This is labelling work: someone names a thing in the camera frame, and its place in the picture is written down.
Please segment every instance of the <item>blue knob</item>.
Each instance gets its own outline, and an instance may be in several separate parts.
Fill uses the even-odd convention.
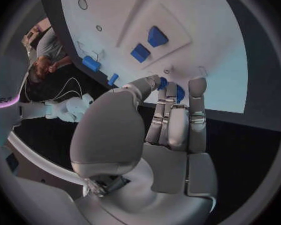
[[[98,72],[101,67],[101,63],[95,61],[90,56],[85,56],[82,63],[94,72]]]
[[[165,77],[161,76],[160,77],[160,86],[157,88],[157,90],[159,91],[159,90],[164,89],[168,84],[169,84],[168,80]]]
[[[138,44],[135,49],[131,52],[131,55],[140,63],[145,61],[150,55],[150,51],[146,49],[142,44]]]
[[[179,104],[185,97],[186,93],[184,91],[184,89],[177,85],[177,103]]]
[[[153,48],[160,45],[166,44],[169,41],[167,36],[159,30],[157,26],[153,26],[148,35],[148,43],[151,44]]]
[[[114,85],[114,83],[115,83],[115,81],[118,79],[118,77],[119,77],[119,75],[117,75],[116,73],[114,73],[113,75],[112,75],[112,77],[109,79],[109,81],[108,81],[108,85],[109,86],[112,86],[112,85]]]

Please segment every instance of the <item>person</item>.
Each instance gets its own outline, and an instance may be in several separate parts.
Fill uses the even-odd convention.
[[[48,73],[54,73],[57,69],[72,63],[52,27],[39,40],[36,57],[28,72],[28,80],[32,83],[40,83]]]

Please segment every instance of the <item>wire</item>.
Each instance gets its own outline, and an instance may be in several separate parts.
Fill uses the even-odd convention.
[[[62,91],[65,89],[66,85],[69,83],[69,81],[71,80],[75,80],[79,86],[79,89],[80,89],[80,94],[77,92],[77,91],[74,91],[74,90],[70,90],[70,91],[67,91],[66,93],[60,95],[62,93]],[[54,101],[54,100],[57,100],[57,99],[60,99],[61,97],[63,97],[64,95],[68,94],[68,93],[76,93],[78,94],[78,96],[82,99],[82,89],[81,89],[81,86],[80,86],[80,83],[78,82],[78,80],[75,78],[75,77],[71,77],[70,79],[68,79],[66,81],[66,83],[63,85],[62,89],[60,90],[60,92],[53,98],[51,99],[47,99],[47,100],[43,100],[43,101],[32,101],[29,97],[28,97],[28,94],[27,94],[27,80],[25,81],[25,85],[24,85],[24,92],[25,92],[25,96],[26,96],[26,99],[31,102],[31,103],[44,103],[44,102],[47,102],[47,101]]]

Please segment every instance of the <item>hair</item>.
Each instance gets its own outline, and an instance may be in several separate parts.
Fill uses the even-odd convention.
[[[37,73],[37,66],[36,66],[37,61],[35,61],[31,68],[28,71],[28,77],[27,80],[28,82],[32,83],[32,84],[38,84],[40,82],[43,81],[42,78],[40,78],[40,76]]]

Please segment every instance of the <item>gray t-shirt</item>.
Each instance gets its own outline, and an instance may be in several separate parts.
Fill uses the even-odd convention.
[[[58,40],[53,28],[51,27],[45,35],[39,40],[36,47],[36,56],[48,57],[52,64],[63,59],[66,56],[62,44]]]

